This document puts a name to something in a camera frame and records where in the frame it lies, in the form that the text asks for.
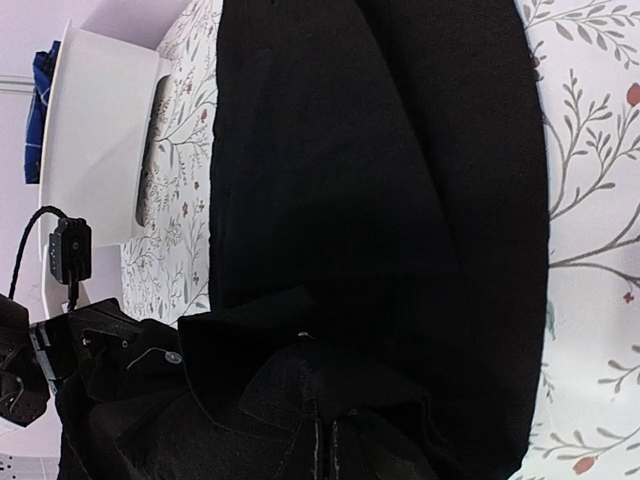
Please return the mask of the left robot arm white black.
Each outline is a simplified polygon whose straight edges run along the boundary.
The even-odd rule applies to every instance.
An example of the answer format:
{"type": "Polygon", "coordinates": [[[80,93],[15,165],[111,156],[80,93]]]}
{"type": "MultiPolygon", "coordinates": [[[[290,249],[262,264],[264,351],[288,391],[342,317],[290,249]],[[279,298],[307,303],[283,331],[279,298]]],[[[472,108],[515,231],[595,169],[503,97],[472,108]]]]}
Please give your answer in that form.
{"type": "Polygon", "coordinates": [[[2,296],[1,418],[28,427],[83,362],[133,345],[141,332],[114,298],[30,323],[25,307],[2,296]]]}

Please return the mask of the black long sleeve shirt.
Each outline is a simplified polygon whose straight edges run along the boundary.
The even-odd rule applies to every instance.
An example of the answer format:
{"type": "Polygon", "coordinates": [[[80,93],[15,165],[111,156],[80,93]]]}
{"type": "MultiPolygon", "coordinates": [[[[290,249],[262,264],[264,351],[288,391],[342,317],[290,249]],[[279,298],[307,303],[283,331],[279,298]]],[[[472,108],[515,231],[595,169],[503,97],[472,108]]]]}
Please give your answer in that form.
{"type": "Polygon", "coordinates": [[[506,479],[543,350],[548,173],[511,1],[227,1],[207,313],[61,388],[63,479],[506,479]]]}

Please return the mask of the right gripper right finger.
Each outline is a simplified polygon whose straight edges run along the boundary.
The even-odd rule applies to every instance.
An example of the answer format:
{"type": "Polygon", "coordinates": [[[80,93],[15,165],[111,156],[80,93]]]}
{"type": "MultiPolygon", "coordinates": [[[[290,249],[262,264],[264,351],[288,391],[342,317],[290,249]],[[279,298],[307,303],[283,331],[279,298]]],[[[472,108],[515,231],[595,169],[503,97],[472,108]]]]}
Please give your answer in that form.
{"type": "Polygon", "coordinates": [[[365,480],[370,478],[369,465],[354,425],[340,418],[332,425],[329,443],[329,478],[365,480]]]}

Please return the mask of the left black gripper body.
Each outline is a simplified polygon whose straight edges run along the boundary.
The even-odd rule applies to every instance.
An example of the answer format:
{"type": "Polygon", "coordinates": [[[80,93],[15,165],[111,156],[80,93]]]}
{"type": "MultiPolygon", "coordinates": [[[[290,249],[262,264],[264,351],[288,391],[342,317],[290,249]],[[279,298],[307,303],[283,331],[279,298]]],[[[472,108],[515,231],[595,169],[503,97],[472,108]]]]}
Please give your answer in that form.
{"type": "Polygon", "coordinates": [[[84,361],[105,350],[126,349],[142,332],[141,323],[125,315],[115,298],[102,300],[31,325],[35,358],[51,392],[84,361]]]}

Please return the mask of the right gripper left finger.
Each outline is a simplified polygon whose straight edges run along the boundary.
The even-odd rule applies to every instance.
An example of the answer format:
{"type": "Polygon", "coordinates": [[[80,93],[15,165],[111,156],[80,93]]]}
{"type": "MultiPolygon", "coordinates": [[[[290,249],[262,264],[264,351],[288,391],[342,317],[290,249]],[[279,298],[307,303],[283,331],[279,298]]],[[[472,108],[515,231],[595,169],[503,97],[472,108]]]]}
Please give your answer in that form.
{"type": "Polygon", "coordinates": [[[307,415],[301,421],[279,478],[320,479],[320,422],[315,415],[307,415]]]}

